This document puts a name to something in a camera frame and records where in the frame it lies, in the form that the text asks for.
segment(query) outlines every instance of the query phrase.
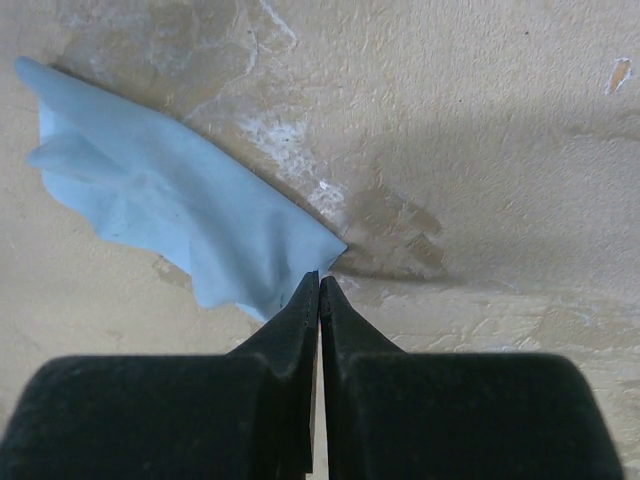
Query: cloth fold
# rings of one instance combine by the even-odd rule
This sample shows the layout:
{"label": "cloth fold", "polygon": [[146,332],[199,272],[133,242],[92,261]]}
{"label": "cloth fold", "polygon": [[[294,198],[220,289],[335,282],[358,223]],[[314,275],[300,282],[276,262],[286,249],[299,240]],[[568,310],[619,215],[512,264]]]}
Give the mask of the cloth fold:
{"label": "cloth fold", "polygon": [[156,252],[189,273],[199,305],[235,303],[261,320],[306,272],[346,245],[184,125],[28,58],[40,100],[29,163],[49,193],[108,241]]}

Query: cloth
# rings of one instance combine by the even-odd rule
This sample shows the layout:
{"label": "cloth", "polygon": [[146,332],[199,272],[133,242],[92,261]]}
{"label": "cloth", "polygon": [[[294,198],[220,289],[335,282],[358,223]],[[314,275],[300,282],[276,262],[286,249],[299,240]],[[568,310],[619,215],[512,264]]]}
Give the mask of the cloth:
{"label": "cloth", "polygon": [[156,252],[189,273],[199,305],[235,303],[268,320],[306,272],[346,245],[184,125],[28,58],[40,100],[29,163],[49,193],[108,241]]}

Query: wrinkled fabric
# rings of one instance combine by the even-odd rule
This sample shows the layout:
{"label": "wrinkled fabric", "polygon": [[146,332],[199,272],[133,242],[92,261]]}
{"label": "wrinkled fabric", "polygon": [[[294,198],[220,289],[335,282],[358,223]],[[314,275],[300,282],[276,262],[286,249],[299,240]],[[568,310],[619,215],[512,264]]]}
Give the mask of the wrinkled fabric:
{"label": "wrinkled fabric", "polygon": [[199,305],[235,303],[262,320],[304,274],[346,246],[184,125],[28,58],[40,100],[29,163],[49,193],[108,241],[156,252],[189,273]]}

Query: beige surface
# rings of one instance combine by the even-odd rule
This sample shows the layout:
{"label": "beige surface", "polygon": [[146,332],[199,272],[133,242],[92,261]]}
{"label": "beige surface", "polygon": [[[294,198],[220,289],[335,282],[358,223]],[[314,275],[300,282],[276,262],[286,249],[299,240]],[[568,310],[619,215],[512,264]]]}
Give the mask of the beige surface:
{"label": "beige surface", "polygon": [[0,425],[52,356],[224,352],[257,328],[47,196],[26,54],[187,122],[322,218],[352,246],[347,295],[400,346],[570,356],[640,478],[638,18],[635,0],[0,0]]}

